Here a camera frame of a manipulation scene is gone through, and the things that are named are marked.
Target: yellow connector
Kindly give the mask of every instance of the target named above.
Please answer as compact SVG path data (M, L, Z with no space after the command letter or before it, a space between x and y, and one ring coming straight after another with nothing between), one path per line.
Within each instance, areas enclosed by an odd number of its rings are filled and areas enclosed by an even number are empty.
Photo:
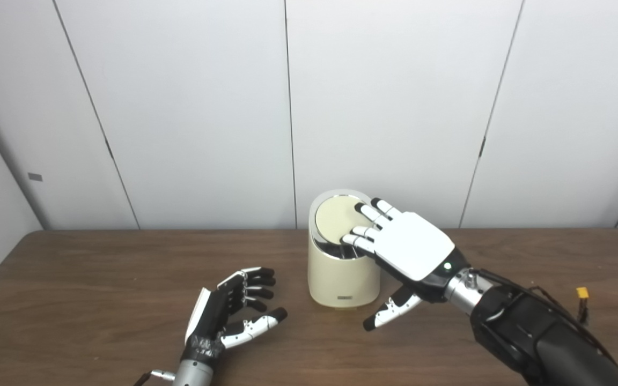
M588 288L579 287L576 289L576 292L578 293L579 299L588 299Z

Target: beige lid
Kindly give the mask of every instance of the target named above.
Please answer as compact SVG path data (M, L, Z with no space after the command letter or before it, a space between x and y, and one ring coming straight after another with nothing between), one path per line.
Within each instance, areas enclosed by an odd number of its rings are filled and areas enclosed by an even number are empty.
M333 196L325 200L316 210L316 226L326 241L340 244L340 239L357 225L370 227L368 218L354 210L354 205L363 203L353 196Z

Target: wooden table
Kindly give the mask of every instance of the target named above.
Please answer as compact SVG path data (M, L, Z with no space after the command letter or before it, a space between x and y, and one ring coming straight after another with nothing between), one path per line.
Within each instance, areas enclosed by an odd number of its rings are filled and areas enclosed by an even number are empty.
M453 229L474 266L547 288L576 310L591 293L591 328L618 360L618 229ZM450 305L421 305L374 332L379 300L337 311L312 301L306 231L36 232L0 266L0 385L128 385L176 368L202 286L247 266L276 270L289 317L225 353L214 385L522 385L474 342ZM160 380L148 384L163 384Z

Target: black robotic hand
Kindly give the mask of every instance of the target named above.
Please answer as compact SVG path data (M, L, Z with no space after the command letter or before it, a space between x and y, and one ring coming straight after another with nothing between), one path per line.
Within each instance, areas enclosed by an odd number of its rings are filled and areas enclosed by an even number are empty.
M216 359L224 349L249 342L287 317L285 308L276 308L250 320L228 323L228 317L243 307L261 313L267 310L258 298L273 298L273 292L264 287L275 285L273 274L273 269L245 268L221 281L215 291L202 288L186 331L186 351L193 359Z
M245 268L221 281L214 291L202 288L187 323L178 372L153 370L145 373L135 386L144 384L150 376L172 381L173 386L208 386L226 349L249 342L287 317L282 307L266 313L267 306L258 300L273 298L273 292L266 288L275 284L273 274L273 269ZM262 314L229 322L231 315L245 307Z

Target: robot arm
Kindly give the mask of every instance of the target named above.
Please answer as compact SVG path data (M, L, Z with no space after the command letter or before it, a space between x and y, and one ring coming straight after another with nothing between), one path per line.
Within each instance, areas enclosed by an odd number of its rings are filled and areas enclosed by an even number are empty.
M342 242L375 259L403 286L364 322L373 330L421 301L449 301L470 317L476 341L531 386L618 386L606 349L557 303L485 270L473 269L452 240L416 213L375 198L355 206L373 227Z
M284 308L264 313L267 306L258 300L273 298L273 292L264 287L275 284L273 275L273 269L241 269L221 281L214 291L202 288L187 323L178 372L153 370L144 374L135 386L145 383L150 376L171 381L174 386L208 386L218 359L226 349L249 342L287 317ZM229 323L228 317L243 307L263 314Z

